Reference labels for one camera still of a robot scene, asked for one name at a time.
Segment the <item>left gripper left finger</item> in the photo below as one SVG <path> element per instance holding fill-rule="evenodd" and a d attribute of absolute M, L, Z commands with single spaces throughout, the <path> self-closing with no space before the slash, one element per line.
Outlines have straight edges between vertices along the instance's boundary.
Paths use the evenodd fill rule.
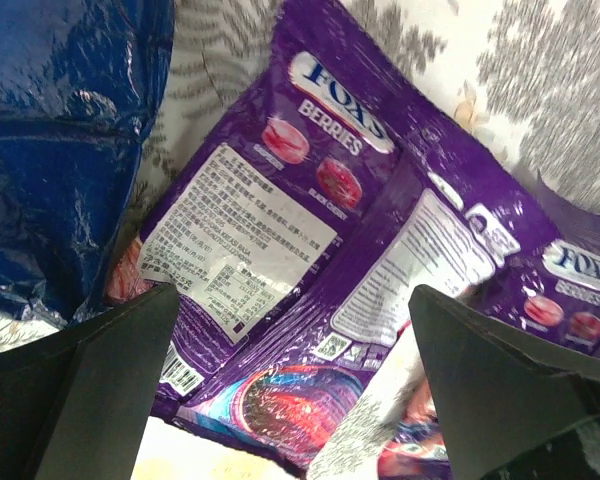
<path fill-rule="evenodd" d="M 179 308 L 160 285 L 0 353 L 0 479 L 128 479 Z"/>

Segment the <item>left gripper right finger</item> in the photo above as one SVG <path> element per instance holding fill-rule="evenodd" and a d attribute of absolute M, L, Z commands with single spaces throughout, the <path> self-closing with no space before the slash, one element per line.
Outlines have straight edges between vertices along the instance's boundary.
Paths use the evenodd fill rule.
<path fill-rule="evenodd" d="M 456 479 L 600 479 L 600 360 L 421 285 L 409 310 Z"/>

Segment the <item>purple candy packet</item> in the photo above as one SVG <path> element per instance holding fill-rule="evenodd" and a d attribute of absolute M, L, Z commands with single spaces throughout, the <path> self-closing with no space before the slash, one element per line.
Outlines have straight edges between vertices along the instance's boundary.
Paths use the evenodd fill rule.
<path fill-rule="evenodd" d="M 270 48 L 107 296 L 178 291 L 155 416 L 305 469 L 406 333 L 415 287 L 460 296 L 557 230 L 340 2 L 284 2 Z"/>
<path fill-rule="evenodd" d="M 556 239 L 497 275 L 469 308 L 600 360 L 600 215 L 573 205 L 542 180 L 533 191 L 557 226 Z M 456 479 L 427 376 L 377 471 L 382 479 Z"/>

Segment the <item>blue Doritos chip bag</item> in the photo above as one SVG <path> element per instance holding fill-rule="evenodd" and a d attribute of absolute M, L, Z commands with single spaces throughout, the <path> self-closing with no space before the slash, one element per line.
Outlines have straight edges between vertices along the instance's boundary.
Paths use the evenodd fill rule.
<path fill-rule="evenodd" d="M 0 1 L 0 316 L 89 315 L 163 99 L 170 1 Z"/>

